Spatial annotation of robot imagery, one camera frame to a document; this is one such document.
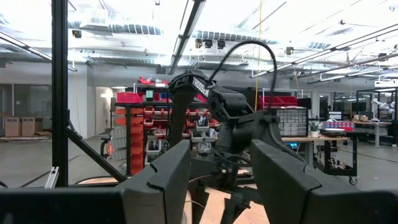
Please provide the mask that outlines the grey drawer cabinet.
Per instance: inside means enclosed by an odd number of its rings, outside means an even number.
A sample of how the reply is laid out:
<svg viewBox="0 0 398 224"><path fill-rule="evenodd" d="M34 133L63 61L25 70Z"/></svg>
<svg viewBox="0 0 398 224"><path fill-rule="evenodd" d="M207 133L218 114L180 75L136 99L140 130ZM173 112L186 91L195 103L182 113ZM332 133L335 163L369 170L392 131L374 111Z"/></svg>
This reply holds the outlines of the grey drawer cabinet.
<svg viewBox="0 0 398 224"><path fill-rule="evenodd" d="M278 109L277 116L280 118L279 130L282 137L308 136L308 109Z"/></svg>

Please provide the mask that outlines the small potted plant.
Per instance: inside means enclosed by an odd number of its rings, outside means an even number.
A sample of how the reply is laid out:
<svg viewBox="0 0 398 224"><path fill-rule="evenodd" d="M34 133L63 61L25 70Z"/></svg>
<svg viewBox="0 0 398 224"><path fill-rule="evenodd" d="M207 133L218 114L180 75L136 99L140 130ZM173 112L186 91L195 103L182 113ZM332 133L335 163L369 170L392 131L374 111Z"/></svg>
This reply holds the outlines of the small potted plant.
<svg viewBox="0 0 398 224"><path fill-rule="evenodd" d="M319 136L319 121L312 121L309 123L309 136L311 138L317 138Z"/></svg>

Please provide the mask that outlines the silver frame bracket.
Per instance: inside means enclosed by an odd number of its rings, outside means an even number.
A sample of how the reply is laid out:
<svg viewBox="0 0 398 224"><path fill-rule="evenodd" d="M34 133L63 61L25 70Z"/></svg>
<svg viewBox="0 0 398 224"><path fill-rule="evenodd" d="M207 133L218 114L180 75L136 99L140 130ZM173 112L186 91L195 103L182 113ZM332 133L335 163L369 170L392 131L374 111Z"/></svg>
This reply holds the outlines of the silver frame bracket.
<svg viewBox="0 0 398 224"><path fill-rule="evenodd" d="M52 167L47 177L47 181L45 183L44 188L54 189L57 184L58 175L59 175L59 167L58 166Z"/></svg>

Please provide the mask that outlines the cardboard box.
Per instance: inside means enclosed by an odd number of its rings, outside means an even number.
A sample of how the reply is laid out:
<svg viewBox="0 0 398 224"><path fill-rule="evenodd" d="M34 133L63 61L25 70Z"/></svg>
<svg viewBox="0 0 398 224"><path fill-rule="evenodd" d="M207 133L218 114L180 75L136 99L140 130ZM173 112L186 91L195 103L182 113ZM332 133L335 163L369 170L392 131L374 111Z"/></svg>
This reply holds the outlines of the cardboard box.
<svg viewBox="0 0 398 224"><path fill-rule="evenodd" d="M22 136L33 136L35 133L35 118L34 117L24 117L21 123L21 135Z"/></svg>
<svg viewBox="0 0 398 224"><path fill-rule="evenodd" d="M21 135L21 119L7 117L5 124L5 137L19 137Z"/></svg>

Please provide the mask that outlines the shelf rack with red bins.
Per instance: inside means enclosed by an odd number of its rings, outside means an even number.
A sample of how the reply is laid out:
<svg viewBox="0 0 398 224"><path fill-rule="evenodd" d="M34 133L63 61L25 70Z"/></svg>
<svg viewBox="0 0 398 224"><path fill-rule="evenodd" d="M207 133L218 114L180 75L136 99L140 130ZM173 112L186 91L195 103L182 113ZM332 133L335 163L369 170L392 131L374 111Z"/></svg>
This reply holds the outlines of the shelf rack with red bins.
<svg viewBox="0 0 398 224"><path fill-rule="evenodd" d="M197 94L181 117L182 139L188 139L200 154L208 153L218 139L219 123L206 106L206 99ZM169 84L140 78L113 98L116 127L104 139L101 155L122 161L126 175L138 173L169 149L173 112Z"/></svg>

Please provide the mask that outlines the pink box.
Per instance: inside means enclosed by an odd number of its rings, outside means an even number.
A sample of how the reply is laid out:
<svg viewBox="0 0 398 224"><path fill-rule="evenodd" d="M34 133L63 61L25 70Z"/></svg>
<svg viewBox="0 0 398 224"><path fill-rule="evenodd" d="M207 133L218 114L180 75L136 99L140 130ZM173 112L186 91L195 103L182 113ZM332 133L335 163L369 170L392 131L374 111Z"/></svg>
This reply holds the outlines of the pink box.
<svg viewBox="0 0 398 224"><path fill-rule="evenodd" d="M353 131L354 123L349 121L325 121L323 129L343 129L344 131Z"/></svg>

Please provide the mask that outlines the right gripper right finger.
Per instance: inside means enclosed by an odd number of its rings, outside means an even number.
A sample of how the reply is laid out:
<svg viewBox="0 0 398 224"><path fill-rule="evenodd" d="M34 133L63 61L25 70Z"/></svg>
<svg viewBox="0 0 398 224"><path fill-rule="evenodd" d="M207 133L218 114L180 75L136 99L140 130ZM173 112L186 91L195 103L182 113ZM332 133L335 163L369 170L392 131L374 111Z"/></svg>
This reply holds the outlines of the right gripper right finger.
<svg viewBox="0 0 398 224"><path fill-rule="evenodd" d="M270 224L398 224L398 190L359 190L258 139L250 150Z"/></svg>

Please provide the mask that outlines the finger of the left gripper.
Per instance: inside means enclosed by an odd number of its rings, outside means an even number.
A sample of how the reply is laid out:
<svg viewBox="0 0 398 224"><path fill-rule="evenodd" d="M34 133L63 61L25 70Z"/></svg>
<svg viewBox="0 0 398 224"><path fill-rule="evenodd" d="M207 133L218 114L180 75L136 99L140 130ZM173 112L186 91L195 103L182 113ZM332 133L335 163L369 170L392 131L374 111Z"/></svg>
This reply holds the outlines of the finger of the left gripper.
<svg viewBox="0 0 398 224"><path fill-rule="evenodd" d="M188 190L192 200L192 223L200 224L205 206L208 201L209 193L207 193L206 186L203 182L191 182Z"/></svg>
<svg viewBox="0 0 398 224"><path fill-rule="evenodd" d="M233 224L245 209L250 207L250 200L244 196L244 188L238 187L224 200L224 210L220 224Z"/></svg>

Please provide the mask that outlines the red storage bins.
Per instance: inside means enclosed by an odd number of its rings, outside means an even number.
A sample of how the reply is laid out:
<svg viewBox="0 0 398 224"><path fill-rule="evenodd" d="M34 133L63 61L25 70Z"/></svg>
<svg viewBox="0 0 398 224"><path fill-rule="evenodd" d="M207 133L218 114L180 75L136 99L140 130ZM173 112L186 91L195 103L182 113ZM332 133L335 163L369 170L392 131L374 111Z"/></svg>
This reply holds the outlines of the red storage bins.
<svg viewBox="0 0 398 224"><path fill-rule="evenodd" d="M261 110L266 109L272 103L273 108L298 106L298 99L294 96L260 96L257 101L257 106Z"/></svg>

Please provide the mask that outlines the ceiling light rail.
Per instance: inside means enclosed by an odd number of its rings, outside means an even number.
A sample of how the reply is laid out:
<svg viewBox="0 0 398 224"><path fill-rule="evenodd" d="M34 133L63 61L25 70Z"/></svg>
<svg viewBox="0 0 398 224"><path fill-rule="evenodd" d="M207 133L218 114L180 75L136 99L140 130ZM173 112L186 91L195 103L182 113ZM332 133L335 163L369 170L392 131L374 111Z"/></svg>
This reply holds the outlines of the ceiling light rail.
<svg viewBox="0 0 398 224"><path fill-rule="evenodd" d="M170 65L167 70L168 75L173 75L182 57L185 47L197 24L200 14L205 6L206 0L184 0L184 9L179 25L178 36L175 40Z"/></svg>

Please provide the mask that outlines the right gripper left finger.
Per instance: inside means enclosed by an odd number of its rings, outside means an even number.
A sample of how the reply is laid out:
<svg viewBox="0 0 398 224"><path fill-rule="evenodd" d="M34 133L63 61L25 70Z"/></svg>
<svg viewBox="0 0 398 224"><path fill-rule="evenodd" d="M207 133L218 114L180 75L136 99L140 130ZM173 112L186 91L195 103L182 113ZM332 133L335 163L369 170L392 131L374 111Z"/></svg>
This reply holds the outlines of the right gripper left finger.
<svg viewBox="0 0 398 224"><path fill-rule="evenodd" d="M0 190L0 224L181 224L190 142L115 187Z"/></svg>

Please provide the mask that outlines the wooden workbench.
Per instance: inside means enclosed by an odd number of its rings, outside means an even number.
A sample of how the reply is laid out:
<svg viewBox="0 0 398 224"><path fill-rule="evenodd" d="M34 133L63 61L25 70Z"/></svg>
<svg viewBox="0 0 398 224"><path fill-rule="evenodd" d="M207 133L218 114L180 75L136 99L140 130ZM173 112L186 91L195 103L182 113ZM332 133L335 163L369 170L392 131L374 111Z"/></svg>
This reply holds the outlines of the wooden workbench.
<svg viewBox="0 0 398 224"><path fill-rule="evenodd" d="M337 141L347 141L349 138L347 137L325 137L319 136L317 138L313 137L288 137L282 138L283 142L299 142L304 143L305 146L305 160L308 162L310 167L314 167L319 169L321 172L333 175L333 176L347 176L349 177L349 183L351 185L356 185L358 183L357 179L357 146L358 139L357 137L350 138L353 142L352 147L352 165L345 165L345 168L335 168L332 166L331 159L331 148L335 147L335 142ZM314 142L315 141L323 141L324 142L324 151L321 159L317 159L314 153Z"/></svg>

